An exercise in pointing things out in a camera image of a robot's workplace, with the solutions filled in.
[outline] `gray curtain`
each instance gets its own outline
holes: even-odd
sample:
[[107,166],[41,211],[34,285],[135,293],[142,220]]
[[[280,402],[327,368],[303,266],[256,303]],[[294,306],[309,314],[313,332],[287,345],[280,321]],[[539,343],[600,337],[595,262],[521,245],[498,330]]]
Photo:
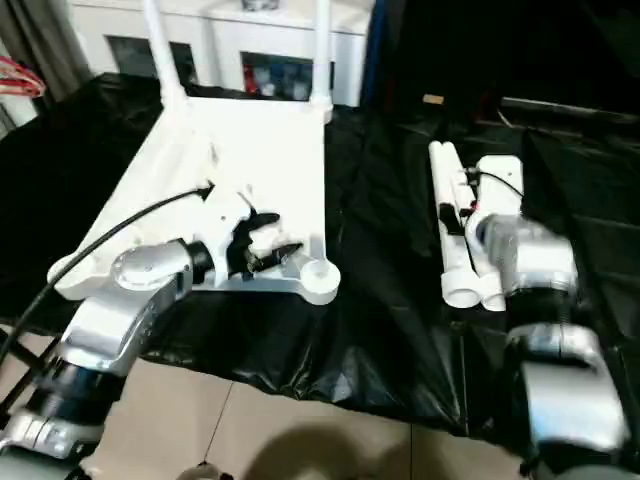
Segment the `gray curtain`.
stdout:
[[15,125],[13,123],[13,119],[0,103],[0,140],[2,140],[4,136],[14,128]]
[[39,108],[91,78],[67,13],[65,0],[0,0],[0,38],[9,55],[47,85]]

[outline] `table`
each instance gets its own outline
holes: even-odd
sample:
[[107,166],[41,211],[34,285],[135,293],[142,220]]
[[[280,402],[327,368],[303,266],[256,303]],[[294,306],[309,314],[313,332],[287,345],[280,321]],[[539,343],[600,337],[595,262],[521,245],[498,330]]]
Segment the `table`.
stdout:
[[[106,74],[0,143],[1,316],[17,315],[49,265],[75,248],[159,111],[155,81]],[[146,358],[516,449],[497,388],[504,316],[455,310],[440,297],[427,145],[449,139],[466,164],[488,153],[523,160],[525,213],[574,243],[585,315],[637,438],[638,147],[444,126],[437,114],[403,123],[337,108],[325,161],[328,255],[343,276],[336,300],[315,307],[286,294],[192,294],[162,317]],[[88,172],[100,181],[85,182]],[[36,327],[61,331],[75,307],[52,299]],[[626,461],[638,470],[635,441]]]

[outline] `white pvc pipe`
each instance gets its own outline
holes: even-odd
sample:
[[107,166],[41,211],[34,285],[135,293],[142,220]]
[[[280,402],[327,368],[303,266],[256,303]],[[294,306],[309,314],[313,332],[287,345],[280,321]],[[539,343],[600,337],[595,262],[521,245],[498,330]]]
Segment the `white pvc pipe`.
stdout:
[[[439,212],[439,205],[442,203],[455,206],[450,170],[440,142],[429,144],[429,157],[436,211]],[[460,235],[449,235],[440,219],[438,219],[438,229],[444,266],[444,272],[440,278],[442,298],[448,305],[455,308],[473,307],[480,301],[478,293],[480,282],[471,268],[465,239]]]
[[[445,143],[442,149],[444,150],[447,164],[452,172],[450,178],[456,202],[456,211],[459,212],[463,208],[471,208],[476,197],[467,182],[458,152],[450,142]],[[473,258],[473,266],[480,280],[480,293],[482,296],[480,303],[491,312],[503,312],[505,310],[505,304],[500,282],[500,273],[489,263],[484,252],[471,249],[471,257]]]
[[331,0],[316,0],[315,53],[313,57],[313,87],[309,101],[325,111],[325,121],[331,121]]
[[156,64],[158,79],[160,80],[160,94],[165,107],[183,103],[186,94],[180,79],[173,55],[162,26],[162,17],[155,0],[143,0],[144,16],[149,29],[149,44],[153,61]]

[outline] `tile floor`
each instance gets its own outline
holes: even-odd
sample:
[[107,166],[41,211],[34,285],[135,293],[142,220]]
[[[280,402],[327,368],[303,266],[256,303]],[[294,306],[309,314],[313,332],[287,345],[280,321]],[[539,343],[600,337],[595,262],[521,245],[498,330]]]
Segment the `tile floor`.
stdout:
[[[0,398],[21,371],[0,372]],[[205,458],[236,480],[513,480],[519,465],[482,442],[145,361],[83,465],[95,480],[174,480]]]

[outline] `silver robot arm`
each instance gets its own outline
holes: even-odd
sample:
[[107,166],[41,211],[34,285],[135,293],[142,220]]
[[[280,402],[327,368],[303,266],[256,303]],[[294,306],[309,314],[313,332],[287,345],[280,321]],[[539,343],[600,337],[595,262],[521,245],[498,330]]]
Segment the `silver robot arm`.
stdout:
[[515,366],[533,456],[524,473],[545,480],[632,478],[613,466],[629,431],[597,335],[571,323],[578,289],[571,244],[521,217],[513,189],[486,180],[480,179],[465,236],[500,273],[505,365]]
[[35,393],[2,432],[2,478],[86,478],[78,463],[98,446],[156,319],[212,269],[200,242],[123,253],[103,288],[81,304]]

